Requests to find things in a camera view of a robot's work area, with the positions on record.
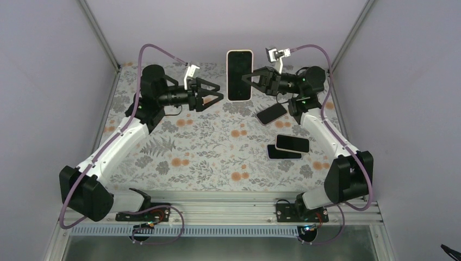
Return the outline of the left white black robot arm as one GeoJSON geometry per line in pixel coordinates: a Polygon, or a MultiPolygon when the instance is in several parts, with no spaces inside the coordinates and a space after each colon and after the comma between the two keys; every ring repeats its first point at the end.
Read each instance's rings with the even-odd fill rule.
{"type": "Polygon", "coordinates": [[[188,66],[183,84],[165,73],[160,65],[138,69],[138,87],[133,103],[111,136],[76,167],[65,166],[59,173],[64,221],[70,208],[94,222],[109,213],[130,212],[137,220],[151,214],[148,196],[136,189],[110,192],[109,176],[142,139],[148,137],[166,115],[165,107],[187,105],[190,111],[202,112],[223,100],[218,84],[194,77],[197,66],[188,66]]]}

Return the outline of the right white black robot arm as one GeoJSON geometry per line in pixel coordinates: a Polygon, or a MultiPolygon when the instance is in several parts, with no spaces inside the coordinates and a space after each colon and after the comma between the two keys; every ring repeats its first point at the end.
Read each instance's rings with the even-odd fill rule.
{"type": "Polygon", "coordinates": [[[325,89],[327,75],[318,66],[303,67],[297,73],[281,73],[273,67],[262,67],[241,77],[242,81],[260,92],[277,96],[294,94],[288,100],[289,114],[314,137],[320,148],[332,160],[322,188],[297,195],[295,216],[308,221],[316,210],[347,203],[367,195],[373,199],[373,156],[360,151],[339,133],[325,115],[319,93],[325,89]]]}

